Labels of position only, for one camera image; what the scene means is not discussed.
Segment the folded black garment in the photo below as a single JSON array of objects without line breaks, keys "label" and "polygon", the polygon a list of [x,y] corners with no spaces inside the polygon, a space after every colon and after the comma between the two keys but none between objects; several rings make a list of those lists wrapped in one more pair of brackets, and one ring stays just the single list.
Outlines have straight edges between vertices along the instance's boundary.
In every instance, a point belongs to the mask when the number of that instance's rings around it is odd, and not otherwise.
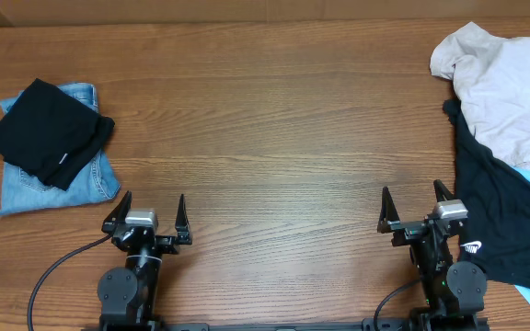
[{"label": "folded black garment", "polygon": [[0,155],[43,185],[67,190],[113,128],[113,119],[36,79],[0,120]]}]

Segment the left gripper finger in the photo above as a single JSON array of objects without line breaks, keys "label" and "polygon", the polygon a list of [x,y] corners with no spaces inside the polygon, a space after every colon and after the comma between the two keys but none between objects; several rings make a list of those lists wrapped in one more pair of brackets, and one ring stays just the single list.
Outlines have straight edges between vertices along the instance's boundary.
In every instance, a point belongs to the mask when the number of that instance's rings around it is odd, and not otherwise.
[{"label": "left gripper finger", "polygon": [[132,199],[132,193],[128,190],[119,204],[102,222],[101,231],[104,234],[113,234],[119,224],[125,223],[126,216],[131,208]]},{"label": "left gripper finger", "polygon": [[177,242],[179,245],[191,245],[192,234],[190,230],[190,223],[186,212],[186,201],[183,194],[179,197],[179,206],[177,217],[175,221],[175,229],[177,232]]}]

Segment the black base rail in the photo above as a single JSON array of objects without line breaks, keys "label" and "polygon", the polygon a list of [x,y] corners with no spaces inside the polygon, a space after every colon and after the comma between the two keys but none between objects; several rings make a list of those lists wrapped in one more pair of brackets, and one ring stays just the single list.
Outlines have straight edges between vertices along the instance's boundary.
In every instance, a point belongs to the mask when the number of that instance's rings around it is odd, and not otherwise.
[{"label": "black base rail", "polygon": [[[379,318],[377,321],[379,330],[382,331],[404,331],[422,330],[414,326],[410,328],[408,319],[405,318]],[[208,325],[208,324],[178,324],[159,326],[110,326],[101,327],[86,326],[81,330],[164,330],[164,331],[373,331],[373,318],[365,318],[358,323],[333,322],[333,323],[298,323],[298,324],[256,324],[256,325]],[[489,331],[487,319],[478,319],[479,331]]]}]

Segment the beige khaki shorts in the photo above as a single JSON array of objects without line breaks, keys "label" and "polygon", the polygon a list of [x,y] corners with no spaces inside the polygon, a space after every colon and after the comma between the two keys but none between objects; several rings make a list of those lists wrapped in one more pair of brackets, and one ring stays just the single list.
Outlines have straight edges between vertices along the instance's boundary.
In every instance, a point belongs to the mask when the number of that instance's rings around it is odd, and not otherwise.
[{"label": "beige khaki shorts", "polygon": [[469,22],[434,49],[430,70],[453,82],[476,140],[530,170],[530,37],[496,37]]}]

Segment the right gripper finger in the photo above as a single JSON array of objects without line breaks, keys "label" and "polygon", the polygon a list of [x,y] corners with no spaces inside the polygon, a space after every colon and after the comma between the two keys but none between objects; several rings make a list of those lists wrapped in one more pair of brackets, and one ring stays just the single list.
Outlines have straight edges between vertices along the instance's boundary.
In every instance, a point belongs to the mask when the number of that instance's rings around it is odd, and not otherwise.
[{"label": "right gripper finger", "polygon": [[381,211],[377,232],[386,234],[393,232],[400,225],[400,218],[388,187],[382,189]]},{"label": "right gripper finger", "polygon": [[438,202],[453,200],[455,195],[446,187],[446,185],[440,180],[435,179],[433,181],[435,198]]}]

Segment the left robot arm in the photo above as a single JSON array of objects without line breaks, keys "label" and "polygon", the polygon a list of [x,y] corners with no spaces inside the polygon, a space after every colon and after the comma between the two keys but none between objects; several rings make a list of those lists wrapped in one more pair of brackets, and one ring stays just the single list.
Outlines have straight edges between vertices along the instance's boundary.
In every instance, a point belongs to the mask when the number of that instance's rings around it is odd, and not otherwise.
[{"label": "left robot arm", "polygon": [[128,191],[106,217],[101,231],[126,254],[122,267],[112,268],[98,281],[101,302],[100,330],[163,330],[166,324],[155,313],[156,290],[164,255],[176,255],[192,244],[186,201],[179,198],[174,235],[157,233],[153,209],[131,207]]}]

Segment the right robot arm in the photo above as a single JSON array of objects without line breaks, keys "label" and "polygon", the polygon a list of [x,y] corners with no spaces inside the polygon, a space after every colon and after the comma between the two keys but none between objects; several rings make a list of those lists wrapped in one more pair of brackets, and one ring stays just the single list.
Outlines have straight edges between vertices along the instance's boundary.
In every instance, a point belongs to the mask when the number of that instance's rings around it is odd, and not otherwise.
[{"label": "right robot arm", "polygon": [[[387,187],[382,190],[381,211],[377,225],[380,234],[392,234],[392,246],[409,248],[410,259],[419,278],[388,294],[377,306],[372,328],[395,327],[408,331],[488,330],[488,320],[478,318],[484,309],[487,277],[474,263],[455,262],[447,241],[464,229],[468,210],[440,180],[433,182],[436,204],[423,220],[404,223]],[[382,322],[383,307],[395,296],[420,284],[426,306],[410,311],[409,317],[396,322]]]}]

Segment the black Nike t-shirt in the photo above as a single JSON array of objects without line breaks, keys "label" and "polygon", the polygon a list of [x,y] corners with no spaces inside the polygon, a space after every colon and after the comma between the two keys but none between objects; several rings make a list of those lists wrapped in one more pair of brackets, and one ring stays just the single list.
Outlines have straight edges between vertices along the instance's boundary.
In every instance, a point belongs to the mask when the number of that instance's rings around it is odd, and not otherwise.
[{"label": "black Nike t-shirt", "polygon": [[530,289],[530,182],[476,140],[460,101],[443,110],[455,129],[455,196],[468,209],[461,258],[490,280]]}]

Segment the folded blue denim jeans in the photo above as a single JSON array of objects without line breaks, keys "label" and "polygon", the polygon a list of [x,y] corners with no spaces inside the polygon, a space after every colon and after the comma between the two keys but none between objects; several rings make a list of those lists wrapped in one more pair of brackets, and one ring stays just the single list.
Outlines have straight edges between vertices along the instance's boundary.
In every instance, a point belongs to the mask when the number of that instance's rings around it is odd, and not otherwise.
[{"label": "folded blue denim jeans", "polygon": [[[98,94],[93,85],[72,83],[57,87],[99,114]],[[16,97],[1,101],[0,106],[4,116],[23,91]],[[81,169],[67,190],[45,186],[20,167],[4,161],[0,215],[100,203],[114,199],[119,193],[121,184],[111,168],[103,147]]]}]

